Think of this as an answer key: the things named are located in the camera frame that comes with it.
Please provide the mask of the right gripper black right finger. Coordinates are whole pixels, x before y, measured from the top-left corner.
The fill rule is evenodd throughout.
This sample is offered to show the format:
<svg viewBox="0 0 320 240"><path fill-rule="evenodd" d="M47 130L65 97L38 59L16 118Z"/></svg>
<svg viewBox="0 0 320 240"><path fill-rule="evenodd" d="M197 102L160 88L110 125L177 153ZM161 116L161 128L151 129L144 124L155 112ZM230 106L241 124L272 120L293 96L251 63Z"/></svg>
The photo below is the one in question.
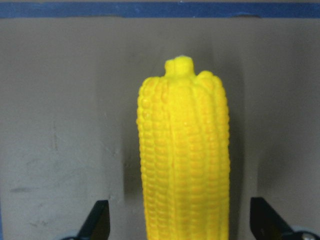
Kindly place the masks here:
<svg viewBox="0 0 320 240"><path fill-rule="evenodd" d="M250 199L250 230L256 240L294 240L295 232L262 197Z"/></svg>

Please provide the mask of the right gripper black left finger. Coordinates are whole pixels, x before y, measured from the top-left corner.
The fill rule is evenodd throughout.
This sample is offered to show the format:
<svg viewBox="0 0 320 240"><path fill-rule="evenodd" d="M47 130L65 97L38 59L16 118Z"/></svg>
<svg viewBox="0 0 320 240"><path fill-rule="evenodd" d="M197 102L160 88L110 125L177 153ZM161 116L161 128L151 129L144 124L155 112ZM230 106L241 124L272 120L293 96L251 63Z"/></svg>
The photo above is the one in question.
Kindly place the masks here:
<svg viewBox="0 0 320 240"><path fill-rule="evenodd" d="M78 240L107 240L110 236L110 210L108 200L98 200L80 228Z"/></svg>

